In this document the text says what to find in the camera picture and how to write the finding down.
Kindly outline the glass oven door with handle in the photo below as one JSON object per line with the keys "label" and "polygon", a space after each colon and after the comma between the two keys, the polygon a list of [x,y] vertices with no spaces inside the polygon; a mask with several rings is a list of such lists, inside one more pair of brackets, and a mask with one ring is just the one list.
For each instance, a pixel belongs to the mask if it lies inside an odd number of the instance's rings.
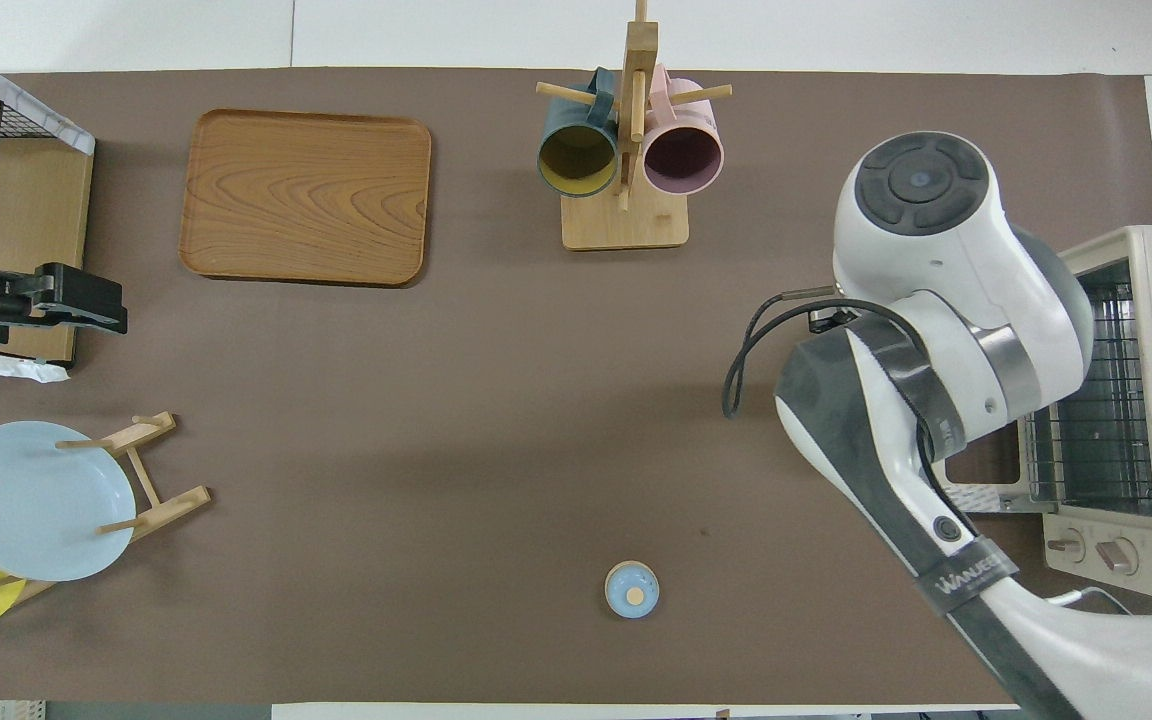
{"label": "glass oven door with handle", "polygon": [[938,483],[963,511],[1053,511],[1030,483],[1018,424],[1011,423],[934,462]]}

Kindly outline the small blue bell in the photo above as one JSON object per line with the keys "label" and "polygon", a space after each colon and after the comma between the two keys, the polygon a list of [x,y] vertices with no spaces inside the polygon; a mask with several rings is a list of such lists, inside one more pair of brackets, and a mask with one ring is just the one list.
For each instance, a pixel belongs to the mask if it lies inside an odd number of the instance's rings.
{"label": "small blue bell", "polygon": [[604,598],[608,609],[617,617],[643,619],[657,609],[660,585],[647,564],[626,560],[605,574]]}

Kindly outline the light blue plate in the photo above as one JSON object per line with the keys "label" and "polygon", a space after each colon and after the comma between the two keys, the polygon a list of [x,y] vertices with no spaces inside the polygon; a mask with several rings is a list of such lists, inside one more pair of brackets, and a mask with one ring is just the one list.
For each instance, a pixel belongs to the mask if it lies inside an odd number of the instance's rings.
{"label": "light blue plate", "polygon": [[131,480],[108,450],[50,420],[0,425],[0,571],[38,582],[92,577],[123,555]]}

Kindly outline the brown wooden tray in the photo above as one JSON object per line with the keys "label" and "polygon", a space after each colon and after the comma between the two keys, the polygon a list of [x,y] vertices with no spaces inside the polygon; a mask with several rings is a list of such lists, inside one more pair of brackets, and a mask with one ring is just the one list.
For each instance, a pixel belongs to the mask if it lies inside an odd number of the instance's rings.
{"label": "brown wooden tray", "polygon": [[410,285],[429,249],[431,168],[433,137],[411,118],[206,111],[179,259],[221,281]]}

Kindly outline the brown table mat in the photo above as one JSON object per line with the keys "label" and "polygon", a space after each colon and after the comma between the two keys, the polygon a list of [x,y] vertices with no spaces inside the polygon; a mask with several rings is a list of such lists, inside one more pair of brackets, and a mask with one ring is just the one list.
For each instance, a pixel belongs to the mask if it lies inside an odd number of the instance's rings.
{"label": "brown table mat", "polygon": [[[161,495],[212,502],[0,617],[0,698],[941,705],[1006,702],[890,550],[785,435],[799,338],[723,373],[765,297],[828,285],[838,192],[910,129],[970,138],[1055,249],[1152,223],[1130,76],[696,73],[727,162],[685,247],[570,252],[535,170],[562,70],[18,74],[97,149],[88,270],[131,329],[69,381],[0,378],[3,420],[91,435],[170,411]],[[212,281],[179,259],[210,109],[420,120],[429,251],[399,290]],[[660,598],[608,609],[636,560]]]}

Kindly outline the wooden plate rack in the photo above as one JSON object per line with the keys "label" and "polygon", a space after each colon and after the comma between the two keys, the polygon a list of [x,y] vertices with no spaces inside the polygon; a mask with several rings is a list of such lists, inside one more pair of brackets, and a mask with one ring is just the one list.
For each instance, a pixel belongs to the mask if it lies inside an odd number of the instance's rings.
{"label": "wooden plate rack", "polygon": [[[113,530],[123,526],[132,528],[132,539],[129,543],[132,544],[137,539],[143,539],[154,533],[156,530],[168,526],[174,521],[184,518],[191,511],[200,510],[202,506],[210,502],[211,495],[209,488],[204,486],[188,488],[188,491],[179,493],[175,497],[160,497],[154,482],[147,475],[145,461],[141,457],[141,447],[154,441],[154,439],[162,438],[173,432],[174,429],[177,429],[177,420],[175,420],[173,414],[132,416],[131,424],[128,427],[116,430],[116,432],[101,438],[84,435],[86,438],[78,444],[79,447],[96,447],[108,450],[109,455],[119,462],[120,467],[128,475],[129,480],[131,480],[131,488],[137,507],[136,520],[128,521],[127,524],[105,525],[101,529],[104,533],[113,532]],[[10,583],[13,579],[23,579],[23,582],[26,582],[26,591],[20,594],[23,598],[40,592],[45,585],[61,583],[38,582],[38,579],[24,579],[6,574],[6,577],[0,579],[0,584]]]}

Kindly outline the pink mug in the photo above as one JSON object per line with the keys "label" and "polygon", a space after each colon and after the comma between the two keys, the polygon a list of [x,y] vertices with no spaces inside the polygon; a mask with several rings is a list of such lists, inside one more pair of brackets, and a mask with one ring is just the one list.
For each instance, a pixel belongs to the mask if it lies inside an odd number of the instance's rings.
{"label": "pink mug", "polygon": [[655,65],[646,97],[643,172],[660,192],[699,192],[723,168],[723,145],[710,100],[672,104],[673,96],[699,88],[691,79],[670,77],[664,65]]}

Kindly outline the wooden mug rack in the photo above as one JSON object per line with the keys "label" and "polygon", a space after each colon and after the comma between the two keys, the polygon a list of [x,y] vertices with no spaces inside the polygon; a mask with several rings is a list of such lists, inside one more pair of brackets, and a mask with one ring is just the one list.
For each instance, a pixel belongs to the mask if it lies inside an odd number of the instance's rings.
{"label": "wooden mug rack", "polygon": [[[602,192],[573,199],[556,192],[561,214],[563,247],[570,251],[604,251],[631,249],[673,249],[689,240],[689,197],[670,195],[650,185],[643,172],[643,138],[647,91],[659,60],[659,26],[649,17],[649,0],[635,0],[634,18],[627,24],[626,53],[616,77],[616,104],[620,115],[620,167]],[[538,94],[566,97],[579,103],[594,103],[593,94],[585,94],[577,85],[552,85],[539,82]],[[699,88],[672,97],[680,105],[708,99],[710,104],[732,96],[732,86]]]}

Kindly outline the dark blue mug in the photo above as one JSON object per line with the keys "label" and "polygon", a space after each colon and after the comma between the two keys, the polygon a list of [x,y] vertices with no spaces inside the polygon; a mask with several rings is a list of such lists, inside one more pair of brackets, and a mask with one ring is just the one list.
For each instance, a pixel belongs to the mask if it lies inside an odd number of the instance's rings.
{"label": "dark blue mug", "polygon": [[616,77],[607,68],[594,69],[585,104],[566,97],[552,97],[544,120],[538,150],[538,172],[554,191],[573,199],[602,192],[620,167],[620,115],[616,104]]}

